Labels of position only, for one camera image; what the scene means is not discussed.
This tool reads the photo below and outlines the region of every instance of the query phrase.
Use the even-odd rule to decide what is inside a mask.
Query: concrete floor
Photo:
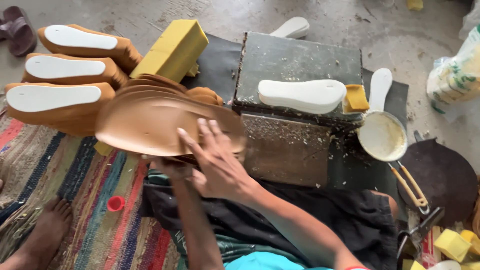
[[[24,8],[35,28],[78,24],[130,38],[143,55],[174,19],[198,19],[204,31],[240,42],[244,31],[270,33],[293,16],[305,17],[307,40],[360,48],[365,68],[389,68],[394,80],[410,85],[410,143],[415,129],[428,130],[480,172],[478,125],[471,117],[448,124],[429,106],[425,92],[433,60],[455,55],[462,44],[458,32],[469,11],[466,4],[424,0],[421,12],[409,12],[406,0],[2,0],[0,10],[11,5]],[[41,44],[36,51],[47,52]],[[19,82],[23,63],[2,42],[0,83]]]

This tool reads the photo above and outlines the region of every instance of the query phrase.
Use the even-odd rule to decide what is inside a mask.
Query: striped rag rug
[[[136,156],[96,152],[94,137],[0,118],[0,262],[29,235],[43,205],[56,194],[72,202],[74,219],[50,269],[183,270],[169,233],[137,210],[145,164]],[[112,196],[122,211],[107,211]]]

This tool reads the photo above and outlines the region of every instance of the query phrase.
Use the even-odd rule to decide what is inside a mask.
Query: sandal
[[[16,57],[35,50],[36,33],[23,9],[11,6],[3,11],[0,23],[0,40],[2,39],[10,40],[8,49]]]

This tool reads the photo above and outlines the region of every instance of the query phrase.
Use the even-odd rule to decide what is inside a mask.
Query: black cloth
[[[332,229],[366,267],[372,270],[396,269],[396,228],[388,197],[374,195],[368,190],[325,190],[258,182],[272,194],[300,207]],[[202,203],[215,234],[284,250],[304,261],[305,265],[312,266],[257,211],[225,199],[202,198]],[[143,217],[155,217],[166,230],[182,228],[171,186],[149,184],[145,178],[139,212]]]

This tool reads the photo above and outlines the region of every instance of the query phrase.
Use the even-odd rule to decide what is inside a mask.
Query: glue residue
[[[372,113],[365,118],[359,140],[365,151],[382,161],[399,159],[406,147],[402,127],[383,113]]]

